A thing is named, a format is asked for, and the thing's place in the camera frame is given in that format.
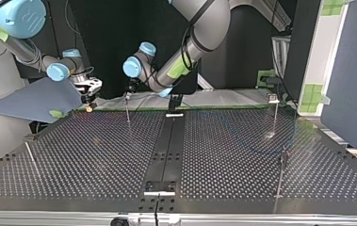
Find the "metal bracket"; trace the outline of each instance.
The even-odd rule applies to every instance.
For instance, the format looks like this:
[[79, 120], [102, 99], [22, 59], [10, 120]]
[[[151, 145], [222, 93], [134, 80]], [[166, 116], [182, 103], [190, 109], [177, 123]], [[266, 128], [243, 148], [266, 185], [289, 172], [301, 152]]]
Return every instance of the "metal bracket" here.
[[175, 196], [175, 182], [147, 182], [145, 196]]
[[231, 10], [238, 6], [251, 6], [257, 9], [268, 21], [271, 21], [272, 15], [274, 15], [275, 4], [278, 4], [273, 25], [279, 31], [285, 31], [292, 21], [286, 12], [284, 12], [281, 4], [276, 3], [276, 1], [278, 0], [229, 0], [229, 5], [231, 6]]
[[182, 95], [182, 94], [171, 95], [170, 101], [169, 101], [169, 111], [166, 114], [166, 117], [174, 118], [174, 117], [183, 117], [184, 116], [184, 114], [182, 112], [176, 110], [176, 107], [181, 105], [183, 98], [184, 98], [184, 95]]

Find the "perforated metal plate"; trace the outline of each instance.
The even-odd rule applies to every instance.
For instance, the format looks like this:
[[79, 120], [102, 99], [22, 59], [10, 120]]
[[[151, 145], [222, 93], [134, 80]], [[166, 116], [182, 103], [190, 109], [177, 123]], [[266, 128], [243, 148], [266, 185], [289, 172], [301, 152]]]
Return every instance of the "perforated metal plate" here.
[[27, 150], [4, 159], [0, 198], [134, 201], [162, 126], [161, 112], [130, 123], [122, 112], [74, 113], [31, 144], [36, 162]]
[[187, 111], [169, 126], [163, 112], [132, 113], [130, 124], [124, 113], [75, 114], [32, 144], [37, 162], [26, 149], [0, 162], [0, 210], [154, 211], [143, 185], [163, 151], [179, 157], [162, 163], [177, 194], [160, 212], [357, 215], [357, 159], [291, 109], [274, 123], [274, 111]]
[[274, 110], [187, 112], [178, 212], [357, 214], [357, 159], [293, 110], [274, 124]]

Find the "end effector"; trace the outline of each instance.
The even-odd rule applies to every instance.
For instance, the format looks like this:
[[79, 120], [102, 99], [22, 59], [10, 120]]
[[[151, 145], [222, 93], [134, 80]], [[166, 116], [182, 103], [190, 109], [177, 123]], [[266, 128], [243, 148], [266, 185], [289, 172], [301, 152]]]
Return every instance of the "end effector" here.
[[91, 77], [92, 68], [86, 69], [78, 50], [66, 50], [63, 58], [43, 54], [30, 38], [37, 35], [45, 24], [46, 8], [41, 0], [0, 0], [0, 27], [8, 34], [0, 44], [5, 46], [20, 63], [46, 72], [54, 81], [69, 78], [81, 93], [83, 104], [96, 98], [102, 81]]

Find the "metal strip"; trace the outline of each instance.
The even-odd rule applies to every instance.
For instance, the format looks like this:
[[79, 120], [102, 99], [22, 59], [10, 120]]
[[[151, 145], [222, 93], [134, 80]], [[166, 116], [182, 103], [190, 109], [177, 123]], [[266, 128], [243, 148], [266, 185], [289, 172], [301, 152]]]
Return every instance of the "metal strip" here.
[[184, 115], [182, 118], [174, 119], [170, 147], [167, 155], [167, 164], [164, 169], [162, 178], [163, 181], [175, 182], [179, 184], [179, 181], [181, 180], [182, 157], [184, 153], [185, 120], [186, 115]]
[[143, 180], [142, 191], [140, 194], [140, 205], [138, 211], [144, 213], [153, 213], [155, 208], [158, 208], [157, 204], [160, 199], [163, 200], [166, 198], [157, 198], [157, 192], [149, 192], [147, 190], [149, 184], [161, 182], [163, 178], [164, 168], [166, 167], [167, 153], [170, 146], [171, 131], [173, 128], [173, 118], [165, 118], [163, 129], [160, 132], [158, 141], [154, 148], [152, 154], [150, 165], [146, 171], [145, 178]]
[[210, 6], [214, 3], [215, 0], [207, 0], [207, 2], [205, 2], [203, 4], [203, 6], [199, 9], [198, 12], [196, 12], [196, 14], [193, 16], [193, 18], [190, 20], [190, 24], [194, 25], [196, 24], [199, 19], [201, 19], [201, 17], [204, 15], [204, 13], [210, 8]]
[[163, 179], [163, 171], [167, 161], [167, 152], [170, 146], [170, 137], [173, 126], [173, 118], [166, 118], [160, 133], [156, 147], [152, 155], [151, 163], [145, 175], [145, 183], [148, 181], [160, 182]]

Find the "vertical rod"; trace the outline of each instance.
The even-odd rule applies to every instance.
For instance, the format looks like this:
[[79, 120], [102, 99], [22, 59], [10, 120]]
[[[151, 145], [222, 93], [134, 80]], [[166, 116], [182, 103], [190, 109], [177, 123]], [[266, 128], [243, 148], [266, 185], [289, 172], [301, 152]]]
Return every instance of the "vertical rod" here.
[[34, 158], [34, 155], [33, 155], [32, 152], [31, 152], [31, 148], [29, 147], [28, 142], [25, 142], [24, 144], [25, 144], [25, 147], [26, 147], [27, 150], [28, 150], [28, 153], [29, 153], [29, 156], [30, 156], [31, 160], [32, 160], [33, 162], [36, 162], [36, 160], [35, 160], [35, 158]]

